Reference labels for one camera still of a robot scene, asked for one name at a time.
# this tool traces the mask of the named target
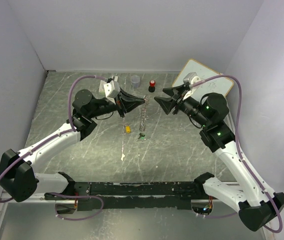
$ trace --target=white enclosure wall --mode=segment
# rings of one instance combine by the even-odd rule
[[[44,80],[44,70],[6,0],[0,0],[0,158],[21,149]]]
[[[226,72],[242,83],[242,147],[264,179],[284,192],[283,0],[264,2]],[[233,113],[237,99],[238,91],[231,91]],[[284,230],[276,239],[284,240]]]
[[[263,0],[8,0],[47,70],[224,72]]]

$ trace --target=small red bottle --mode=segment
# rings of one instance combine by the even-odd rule
[[[150,80],[150,86],[148,87],[148,91],[150,93],[155,92],[155,81],[154,80]]]

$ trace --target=marble tabletop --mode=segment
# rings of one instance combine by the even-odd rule
[[[63,171],[76,181],[157,182],[192,181],[211,172],[220,180],[234,181],[221,160],[202,143],[196,129],[182,113],[165,115],[155,96],[165,96],[163,88],[171,87],[175,73],[83,73],[49,72],[34,114],[26,146],[57,130],[67,119],[67,95],[71,84],[82,75],[117,75],[120,86],[138,97],[149,96],[146,108],[144,139],[138,139],[142,106],[121,118],[116,112],[107,120],[96,120],[97,127],[83,141],[70,146],[48,161],[41,173]],[[139,75],[141,85],[133,88],[130,76]],[[149,81],[156,81],[154,93],[148,92]],[[99,80],[84,79],[75,93],[89,89],[96,98]],[[124,124],[131,127],[125,132]]]

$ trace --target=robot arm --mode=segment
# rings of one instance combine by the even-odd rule
[[[72,131],[67,120],[59,129],[19,152],[7,150],[0,161],[0,175],[18,158],[22,158],[0,180],[0,185],[17,202],[28,199],[33,194],[57,192],[74,193],[74,181],[63,172],[56,174],[37,173],[44,163],[70,145],[89,136],[97,124],[92,118],[118,111],[121,117],[145,101],[126,93],[118,82],[109,79],[104,85],[106,96],[96,99],[93,94],[82,89],[75,95],[72,122],[76,131]]]
[[[262,179],[241,148],[242,158],[239,157],[235,135],[224,122],[229,112],[224,96],[219,93],[209,93],[202,97],[201,102],[207,97],[203,103],[190,97],[194,91],[190,88],[190,84],[198,81],[197,75],[190,73],[184,79],[183,85],[163,89],[170,98],[155,97],[155,100],[167,115],[172,109],[174,109],[173,114],[182,111],[201,125],[200,135],[203,143],[225,163],[243,191],[234,190],[210,173],[197,179],[203,184],[203,190],[207,195],[233,208],[239,213],[242,222],[249,229],[256,231],[276,216],[266,192],[274,200],[279,211],[284,207],[284,193],[276,193]],[[260,187],[253,175],[263,183],[265,189]]]

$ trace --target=red bottle cap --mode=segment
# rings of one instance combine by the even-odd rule
[[[155,87],[155,81],[154,80],[150,80],[150,86]]]

